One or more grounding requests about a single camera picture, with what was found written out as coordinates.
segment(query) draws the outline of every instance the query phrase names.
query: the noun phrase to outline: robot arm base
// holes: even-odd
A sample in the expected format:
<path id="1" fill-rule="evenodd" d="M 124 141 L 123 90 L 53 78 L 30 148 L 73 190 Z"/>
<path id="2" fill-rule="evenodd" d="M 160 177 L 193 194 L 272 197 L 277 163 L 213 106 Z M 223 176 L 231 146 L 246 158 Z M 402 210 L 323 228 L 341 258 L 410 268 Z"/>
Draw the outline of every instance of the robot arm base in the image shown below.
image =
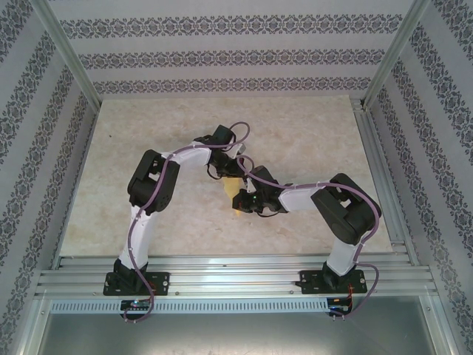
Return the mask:
<path id="1" fill-rule="evenodd" d="M 153 288 L 155 296 L 167 296 L 169 289 L 168 272 L 146 272 L 148 264 L 141 268 L 141 273 Z M 116 259 L 113 265 L 113 272 L 106 275 L 105 286 L 103 287 L 105 296 L 147 296 L 149 291 L 138 277 L 134 269 L 124 266 L 120 259 Z"/>

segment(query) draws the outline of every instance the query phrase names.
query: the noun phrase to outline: floor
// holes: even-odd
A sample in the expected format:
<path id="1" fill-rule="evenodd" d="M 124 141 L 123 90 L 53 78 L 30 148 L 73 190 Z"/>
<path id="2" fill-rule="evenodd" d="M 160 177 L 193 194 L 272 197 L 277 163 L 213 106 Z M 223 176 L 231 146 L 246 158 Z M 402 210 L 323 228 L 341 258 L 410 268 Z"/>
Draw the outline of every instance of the floor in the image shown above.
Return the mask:
<path id="1" fill-rule="evenodd" d="M 349 175 L 377 200 L 347 96 L 104 101 L 67 226 L 61 255 L 118 255 L 130 220 L 128 182 L 147 149 L 168 152 L 247 121 L 245 154 L 280 183 Z M 245 130 L 236 129 L 238 136 Z M 317 212 L 272 218 L 241 214 L 205 168 L 179 176 L 150 255 L 328 253 L 334 236 Z M 381 221 L 364 251 L 392 251 Z"/>

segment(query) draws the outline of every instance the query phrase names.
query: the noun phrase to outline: vented strip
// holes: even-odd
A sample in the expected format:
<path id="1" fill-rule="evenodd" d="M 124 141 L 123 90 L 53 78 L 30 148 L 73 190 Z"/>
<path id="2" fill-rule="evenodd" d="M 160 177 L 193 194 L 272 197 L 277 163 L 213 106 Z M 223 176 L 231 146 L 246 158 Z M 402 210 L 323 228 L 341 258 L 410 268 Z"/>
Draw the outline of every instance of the vented strip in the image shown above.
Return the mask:
<path id="1" fill-rule="evenodd" d="M 51 314 L 118 314 L 121 300 L 55 300 Z M 155 300 L 153 313 L 241 314 L 325 312 L 327 299 L 321 297 L 269 300 Z"/>

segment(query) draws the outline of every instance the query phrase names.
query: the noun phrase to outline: wallpaper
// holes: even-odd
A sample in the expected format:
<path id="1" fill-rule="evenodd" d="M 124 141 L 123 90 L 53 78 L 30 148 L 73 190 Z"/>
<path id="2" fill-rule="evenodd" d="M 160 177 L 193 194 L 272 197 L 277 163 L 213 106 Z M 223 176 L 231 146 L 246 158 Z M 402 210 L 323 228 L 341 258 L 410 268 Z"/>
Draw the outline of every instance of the wallpaper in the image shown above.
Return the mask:
<path id="1" fill-rule="evenodd" d="M 0 1 L 0 354 L 50 268 L 95 115 L 30 4 Z"/>
<path id="2" fill-rule="evenodd" d="M 473 3 L 432 1 L 372 107 L 420 261 L 473 354 Z"/>
<path id="3" fill-rule="evenodd" d="M 361 98 L 411 0 L 55 0 L 103 98 Z"/>

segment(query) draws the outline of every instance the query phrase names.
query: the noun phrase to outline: robotic arm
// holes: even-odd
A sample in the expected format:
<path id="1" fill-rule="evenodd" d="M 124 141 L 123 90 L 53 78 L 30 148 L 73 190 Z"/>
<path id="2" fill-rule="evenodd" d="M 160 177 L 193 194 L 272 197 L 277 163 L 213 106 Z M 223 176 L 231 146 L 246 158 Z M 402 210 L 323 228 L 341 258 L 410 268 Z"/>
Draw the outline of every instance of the robotic arm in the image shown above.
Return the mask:
<path id="1" fill-rule="evenodd" d="M 278 184 L 264 166 L 256 167 L 251 173 L 258 178 Z M 345 174 L 337 174 L 330 182 L 349 186 L 367 196 Z M 380 217 L 381 209 L 378 204 L 368 198 Z M 375 225 L 373 211 L 362 198 L 334 187 L 280 189 L 248 178 L 247 189 L 241 189 L 235 196 L 233 208 L 259 214 L 264 208 L 277 213 L 319 210 L 336 236 L 332 252 L 322 269 L 323 281 L 334 291 L 346 284 L 355 271 L 354 257 L 361 238 Z"/>
<path id="2" fill-rule="evenodd" d="M 302 189 L 282 189 L 247 177 L 246 172 L 237 161 L 239 159 L 237 156 L 245 149 L 243 144 L 239 143 L 229 150 L 208 147 L 228 145 L 232 140 L 236 140 L 234 133 L 229 128 L 219 126 L 213 135 L 194 139 L 191 143 L 193 149 L 174 154 L 169 160 L 166 173 L 160 177 L 162 185 L 159 192 L 152 203 L 143 210 L 132 230 L 133 258 L 141 274 L 145 275 L 150 284 L 157 282 L 153 280 L 157 276 L 152 274 L 165 274 L 146 273 L 148 248 L 157 225 L 158 213 L 164 210 L 171 201 L 177 176 L 180 172 L 188 172 L 198 166 L 212 165 L 219 177 L 243 178 L 246 182 L 247 188 L 241 189 L 233 199 L 232 207 L 234 209 L 258 214 L 263 213 L 265 208 L 277 213 L 319 210 L 337 239 L 327 262 L 323 266 L 321 276 L 313 288 L 318 291 L 317 293 L 329 293 L 321 292 L 321 290 L 336 292 L 341 290 L 341 286 L 346 287 L 347 281 L 355 271 L 353 258 L 360 240 L 375 224 L 375 216 L 371 207 L 358 195 L 333 187 L 316 186 Z M 155 180 L 153 175 L 163 171 L 166 158 L 170 154 L 160 154 L 149 150 L 143 155 L 128 185 L 129 201 L 132 205 L 131 223 L 135 221 L 138 211 L 147 205 L 151 199 L 157 184 L 157 179 Z M 251 171 L 251 174 L 270 183 L 278 184 L 277 180 L 273 179 L 264 166 L 256 167 Z M 345 174 L 337 174 L 330 182 L 349 186 L 366 195 Z M 376 207 L 380 217 L 381 210 L 379 206 L 372 199 L 370 201 Z M 165 275 L 159 283 L 167 285 L 168 278 L 169 274 Z M 167 294 L 166 287 L 161 291 L 162 293 L 156 288 L 154 294 Z M 121 255 L 115 261 L 114 271 L 107 274 L 103 293 L 111 296 L 148 294 L 130 259 L 128 243 L 126 243 Z"/>
<path id="3" fill-rule="evenodd" d="M 180 172 L 187 173 L 199 166 L 212 165 L 219 177 L 243 178 L 245 176 L 235 158 L 245 150 L 244 144 L 238 143 L 225 151 L 207 147 L 208 145 L 224 146 L 234 139 L 235 134 L 229 128 L 218 126 L 213 135 L 195 138 L 191 143 L 193 149 L 181 151 L 169 160 L 156 198 L 143 210 L 132 230 L 133 257 L 142 274 L 146 273 L 149 243 L 154 235 L 159 212 L 163 211 L 171 201 Z M 135 216 L 140 209 L 148 203 L 153 195 L 157 183 L 157 179 L 155 180 L 153 175 L 163 171 L 166 158 L 170 154 L 172 153 L 157 153 L 154 150 L 148 150 L 141 158 L 127 189 L 132 205 L 130 225 L 135 221 Z M 103 291 L 105 295 L 146 294 L 146 290 L 143 290 L 143 282 L 135 272 L 130 259 L 127 242 L 119 258 L 116 259 L 113 269 L 113 273 L 107 274 Z"/>

